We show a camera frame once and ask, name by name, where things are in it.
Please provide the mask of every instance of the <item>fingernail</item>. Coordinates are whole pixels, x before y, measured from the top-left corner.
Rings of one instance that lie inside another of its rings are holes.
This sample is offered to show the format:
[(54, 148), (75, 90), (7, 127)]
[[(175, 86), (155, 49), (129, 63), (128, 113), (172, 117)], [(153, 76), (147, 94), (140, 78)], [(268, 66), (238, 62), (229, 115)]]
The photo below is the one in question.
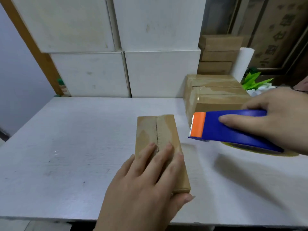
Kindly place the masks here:
[(229, 119), (228, 116), (224, 115), (224, 116), (220, 116), (218, 120), (221, 123), (225, 124), (228, 121), (228, 119)]
[(193, 200), (195, 196), (188, 194), (187, 197), (184, 199), (185, 203), (189, 203), (191, 200)]
[(171, 149), (172, 147), (173, 147), (173, 146), (172, 146), (171, 142), (169, 142), (169, 143), (167, 144), (167, 146), (166, 146), (167, 149)]

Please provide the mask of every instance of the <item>white wall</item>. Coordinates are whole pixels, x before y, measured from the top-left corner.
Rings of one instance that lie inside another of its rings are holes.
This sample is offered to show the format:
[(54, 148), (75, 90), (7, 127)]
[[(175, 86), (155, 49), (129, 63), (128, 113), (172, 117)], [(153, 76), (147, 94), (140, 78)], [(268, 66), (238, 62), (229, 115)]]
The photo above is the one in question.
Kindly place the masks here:
[(0, 5), (0, 128), (13, 135), (55, 95)]

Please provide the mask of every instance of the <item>table surface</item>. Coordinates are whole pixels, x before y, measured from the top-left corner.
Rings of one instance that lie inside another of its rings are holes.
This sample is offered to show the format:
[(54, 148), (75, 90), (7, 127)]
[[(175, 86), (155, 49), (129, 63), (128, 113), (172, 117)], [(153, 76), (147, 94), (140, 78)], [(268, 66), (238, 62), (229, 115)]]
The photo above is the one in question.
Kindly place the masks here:
[(96, 220), (137, 116), (174, 114), (196, 198), (172, 222), (308, 226), (308, 156), (187, 138), (182, 99), (53, 98), (0, 148), (0, 217)]

